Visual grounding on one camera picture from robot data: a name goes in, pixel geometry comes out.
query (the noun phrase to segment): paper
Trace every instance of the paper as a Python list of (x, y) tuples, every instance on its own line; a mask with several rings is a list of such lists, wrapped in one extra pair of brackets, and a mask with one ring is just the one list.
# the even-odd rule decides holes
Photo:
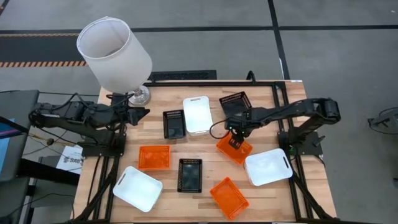
[(80, 146), (65, 146), (62, 152), (63, 155), (58, 161), (57, 169), (81, 174), (81, 167), (83, 166), (82, 150)]

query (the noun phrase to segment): black plastic tray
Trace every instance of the black plastic tray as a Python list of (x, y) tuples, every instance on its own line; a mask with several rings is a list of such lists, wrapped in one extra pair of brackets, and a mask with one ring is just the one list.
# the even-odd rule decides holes
[(242, 113), (252, 107), (244, 91), (222, 97), (220, 98), (220, 103), (226, 117)]
[(201, 159), (180, 159), (177, 191), (201, 193)]
[(184, 110), (163, 112), (163, 131), (165, 139), (178, 139), (185, 136)]

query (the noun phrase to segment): gray floor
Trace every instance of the gray floor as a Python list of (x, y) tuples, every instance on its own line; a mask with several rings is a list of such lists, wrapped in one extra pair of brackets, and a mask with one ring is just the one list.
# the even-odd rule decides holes
[[(269, 26), (266, 2), (10, 0), (0, 17), (0, 29), (81, 29), (103, 16), (120, 17), (131, 27)], [(393, 0), (275, 0), (275, 8), (281, 26), (398, 24), (398, 2)], [(319, 130), (326, 135), (322, 144), (338, 216), (396, 223), (398, 189), (392, 178), (398, 177), (398, 139), (372, 132), (367, 118), (397, 106), (398, 30), (283, 31), (281, 35), (291, 78), (304, 81), (309, 97), (330, 96), (340, 104), (341, 122)], [(137, 37), (157, 71), (217, 69), (219, 79), (236, 79), (251, 69), (257, 79), (282, 78), (271, 31)], [(88, 68), (0, 68), (0, 77), (0, 90), (97, 94), (100, 88)], [(51, 103), (66, 99), (40, 96), (40, 101)], [(38, 147), (31, 141), (28, 146), (27, 152)], [(29, 159), (47, 155), (56, 153), (43, 151)], [(43, 221), (50, 217), (55, 218), (52, 222), (64, 221), (69, 212), (67, 206), (43, 208), (34, 223), (50, 223)]]

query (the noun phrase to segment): wooden table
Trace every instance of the wooden table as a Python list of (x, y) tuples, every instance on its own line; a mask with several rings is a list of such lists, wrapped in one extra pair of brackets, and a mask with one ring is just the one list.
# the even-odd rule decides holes
[[(286, 81), (289, 101), (306, 98), (302, 82)], [(118, 175), (127, 166), (137, 167), (139, 147), (142, 145), (168, 144), (171, 145), (172, 158), (170, 170), (145, 171), (151, 177), (163, 183), (163, 191), (159, 200), (150, 212), (144, 213), (126, 202), (114, 198), (112, 222), (227, 222), (228, 220), (212, 199), (209, 190), (225, 177), (230, 177), (247, 198), (250, 206), (240, 214), (236, 222), (272, 222), (294, 221), (294, 210), (287, 180), (280, 180), (261, 187), (255, 187), (248, 181), (243, 166), (238, 166), (216, 148), (217, 139), (210, 135), (189, 136), (185, 139), (166, 140), (163, 134), (163, 111), (182, 109), (185, 98), (206, 95), (210, 99), (210, 109), (213, 122), (224, 119), (219, 98), (233, 93), (245, 91), (253, 107), (262, 106), (273, 108), (272, 90), (268, 86), (218, 86), (218, 87), (151, 87), (152, 99), (146, 108), (150, 113), (137, 126), (128, 126), (125, 153), (119, 164)], [(105, 97), (108, 94), (101, 89), (99, 103), (110, 104)], [(295, 118), (296, 126), (302, 124), (306, 118)], [(278, 148), (277, 122), (252, 132), (247, 142), (253, 145), (252, 154)], [(178, 160), (203, 159), (203, 190), (200, 194), (177, 192)], [(331, 197), (328, 180), (323, 165), (313, 156), (302, 156), (303, 168), (307, 178), (309, 191), (318, 203), (331, 216), (336, 216)], [(84, 161), (83, 170), (75, 198), (76, 215), (86, 207), (88, 191), (90, 189), (96, 158)], [(95, 183), (100, 178), (100, 167), (97, 170)], [(302, 216), (305, 217), (305, 207), (301, 192), (298, 198)], [(100, 218), (104, 217), (104, 194), (101, 204)]]

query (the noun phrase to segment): lamp base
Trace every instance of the lamp base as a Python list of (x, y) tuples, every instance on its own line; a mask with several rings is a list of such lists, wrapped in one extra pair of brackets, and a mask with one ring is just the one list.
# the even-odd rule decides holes
[(134, 93), (134, 96), (129, 99), (129, 102), (134, 106), (144, 106), (150, 100), (150, 91), (146, 86), (142, 85), (138, 89), (130, 91), (130, 93)]

